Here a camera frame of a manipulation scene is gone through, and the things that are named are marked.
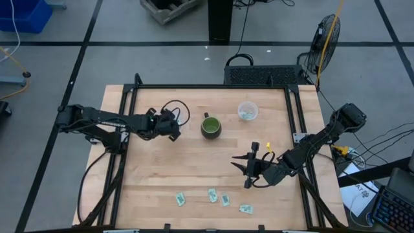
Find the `green mug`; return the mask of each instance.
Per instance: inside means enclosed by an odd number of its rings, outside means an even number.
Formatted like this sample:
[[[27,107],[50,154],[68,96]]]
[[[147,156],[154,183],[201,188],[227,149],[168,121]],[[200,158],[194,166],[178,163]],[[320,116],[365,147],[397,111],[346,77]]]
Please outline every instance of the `green mug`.
[[[201,134],[206,139],[216,139],[221,133],[221,124],[220,121],[212,116],[209,116],[208,113],[204,114],[204,120],[201,124]]]

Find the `white paper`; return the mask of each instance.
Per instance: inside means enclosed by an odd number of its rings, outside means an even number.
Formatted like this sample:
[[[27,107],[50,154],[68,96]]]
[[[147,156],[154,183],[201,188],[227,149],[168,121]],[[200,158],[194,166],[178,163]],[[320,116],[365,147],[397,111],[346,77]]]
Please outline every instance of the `white paper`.
[[[344,172],[352,174],[355,172],[359,172],[359,169],[353,163],[351,163],[344,170]],[[365,184],[373,190],[378,191],[378,188],[376,188],[371,181],[366,182]],[[356,217],[358,217],[361,214],[361,212],[365,209],[369,202],[375,197],[375,193],[367,189],[362,184],[343,187],[340,188],[340,190],[342,195],[342,201],[347,208],[350,208],[351,203],[354,201],[354,203],[352,204],[351,211]]]

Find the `yellow tag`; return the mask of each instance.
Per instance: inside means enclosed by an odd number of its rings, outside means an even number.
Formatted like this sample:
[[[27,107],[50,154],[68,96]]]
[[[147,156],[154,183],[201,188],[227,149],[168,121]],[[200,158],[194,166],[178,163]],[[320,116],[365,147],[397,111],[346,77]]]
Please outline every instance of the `yellow tag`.
[[[270,148],[270,142],[267,142],[266,148],[269,151],[269,153],[272,153],[272,148]]]

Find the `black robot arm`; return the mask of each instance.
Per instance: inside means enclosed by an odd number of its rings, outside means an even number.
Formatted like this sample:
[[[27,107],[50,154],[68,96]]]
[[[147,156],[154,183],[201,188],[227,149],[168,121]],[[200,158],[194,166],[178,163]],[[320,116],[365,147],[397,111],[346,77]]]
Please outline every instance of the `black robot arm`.
[[[293,149],[287,150],[277,158],[278,163],[257,159],[256,152],[259,149],[259,143],[252,143],[252,152],[247,153],[235,159],[246,159],[247,167],[240,164],[232,163],[238,167],[243,175],[247,176],[245,188],[254,186],[254,182],[263,175],[268,186],[275,186],[287,175],[294,176],[297,170],[303,164],[312,159],[319,149],[329,141],[336,142],[342,133],[357,132],[366,122],[366,115],[359,110],[354,104],[345,104],[339,110],[331,115],[331,120],[326,127],[315,135],[307,135],[302,138]]]
[[[175,115],[168,109],[162,109],[158,115],[155,113],[155,109],[150,108],[146,114],[127,116],[93,107],[67,105],[59,107],[55,126],[60,132],[83,133],[89,142],[100,141],[111,153],[120,153],[125,149],[122,145],[125,135],[117,131],[108,132],[97,125],[120,127],[144,140],[161,135],[175,141],[181,134]]]

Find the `fan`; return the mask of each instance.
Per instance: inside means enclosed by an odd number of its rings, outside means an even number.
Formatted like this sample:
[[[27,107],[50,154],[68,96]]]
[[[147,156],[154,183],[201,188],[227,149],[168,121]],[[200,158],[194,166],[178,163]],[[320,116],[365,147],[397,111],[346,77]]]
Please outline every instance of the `fan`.
[[[326,16],[321,23],[318,25],[318,29],[316,30],[315,36],[313,37],[312,45],[310,46],[309,52],[304,52],[298,56],[297,65],[299,65],[300,58],[302,56],[307,56],[305,60],[305,66],[307,71],[312,74],[318,74],[323,47],[325,46],[325,42],[327,41],[329,31],[332,27],[334,22],[335,15],[331,14]],[[329,61],[334,54],[336,44],[339,38],[339,32],[341,29],[341,23],[339,17],[336,18],[335,25],[332,29],[331,37],[329,38],[328,44],[326,46],[325,52],[323,53],[323,62],[321,66],[322,72],[326,66],[328,66]]]

